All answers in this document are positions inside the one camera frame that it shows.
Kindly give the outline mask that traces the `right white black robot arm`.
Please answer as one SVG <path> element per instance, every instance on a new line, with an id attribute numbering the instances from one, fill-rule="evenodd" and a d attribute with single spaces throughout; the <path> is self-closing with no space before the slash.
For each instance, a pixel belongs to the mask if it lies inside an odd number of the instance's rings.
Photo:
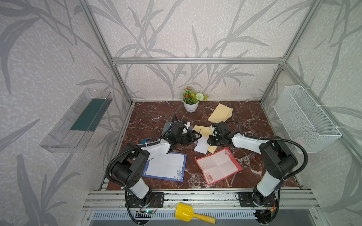
<path id="1" fill-rule="evenodd" d="M 212 134 L 209 136 L 207 143 L 211 146 L 234 146 L 258 153 L 262 156 L 266 172 L 261 181 L 253 190 L 253 198 L 256 202 L 263 202 L 281 188 L 283 182 L 290 177 L 300 173 L 308 164 L 308 153 L 299 143 L 280 138 L 278 136 L 265 138 L 254 137 L 246 133 L 242 133 L 241 125 L 238 124 L 239 130 L 232 132 L 227 122 L 213 123 L 210 127 Z M 298 160 L 287 146 L 294 145 L 303 154 L 303 163 L 298 169 Z"/>

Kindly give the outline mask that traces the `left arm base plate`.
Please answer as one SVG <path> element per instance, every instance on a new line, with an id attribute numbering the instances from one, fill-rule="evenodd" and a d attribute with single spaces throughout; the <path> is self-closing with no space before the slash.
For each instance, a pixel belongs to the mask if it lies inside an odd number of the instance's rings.
<path id="1" fill-rule="evenodd" d="M 142 199 L 137 197 L 136 195 L 127 194 L 125 199 L 129 208 L 162 208 L 164 205 L 165 193 L 148 192 Z"/>

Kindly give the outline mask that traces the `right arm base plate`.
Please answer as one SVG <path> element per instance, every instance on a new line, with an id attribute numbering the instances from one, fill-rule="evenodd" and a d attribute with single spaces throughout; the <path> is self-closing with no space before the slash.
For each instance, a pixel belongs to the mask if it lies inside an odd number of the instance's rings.
<path id="1" fill-rule="evenodd" d="M 236 199 L 239 201 L 241 207 L 275 207 L 277 198 L 275 194 L 264 197 L 255 192 L 239 192 L 236 194 Z"/>

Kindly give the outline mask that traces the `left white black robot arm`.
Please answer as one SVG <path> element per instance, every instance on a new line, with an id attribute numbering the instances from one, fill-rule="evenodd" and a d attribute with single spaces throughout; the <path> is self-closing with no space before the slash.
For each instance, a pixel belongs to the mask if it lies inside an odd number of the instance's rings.
<path id="1" fill-rule="evenodd" d="M 174 121 L 157 140 L 146 139 L 142 144 L 128 143 L 124 150 L 106 167 L 106 177 L 128 194 L 147 202 L 150 187 L 143 177 L 182 181 L 186 158 L 176 153 L 178 145 L 186 147 L 197 142 L 202 135 L 187 124 Z"/>

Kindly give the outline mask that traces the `blue bordered letter paper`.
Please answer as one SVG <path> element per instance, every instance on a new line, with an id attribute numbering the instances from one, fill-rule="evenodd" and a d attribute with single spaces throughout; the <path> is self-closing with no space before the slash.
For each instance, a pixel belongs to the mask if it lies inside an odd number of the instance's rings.
<path id="1" fill-rule="evenodd" d="M 207 154 L 209 144 L 207 143 L 207 137 L 201 137 L 195 145 L 194 151 L 202 154 Z"/>

